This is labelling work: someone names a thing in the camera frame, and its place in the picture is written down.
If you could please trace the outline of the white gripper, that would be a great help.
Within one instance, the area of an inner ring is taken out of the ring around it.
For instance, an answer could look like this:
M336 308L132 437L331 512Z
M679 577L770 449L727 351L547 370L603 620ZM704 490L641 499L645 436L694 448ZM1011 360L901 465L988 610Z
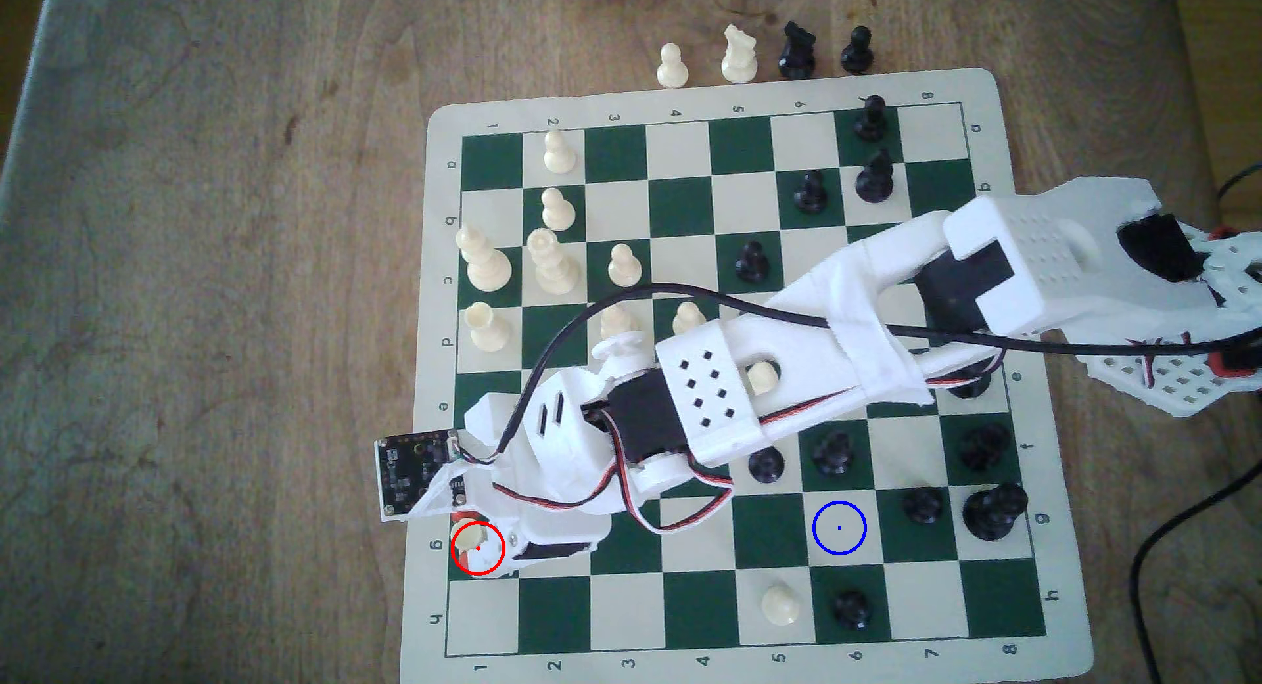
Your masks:
M607 535L612 514L636 504L636 483L612 435L610 392L636 369L560 369L539 384L504 453L473 466L451 486L448 526L464 517L504 533L507 550L497 577L591 551Z

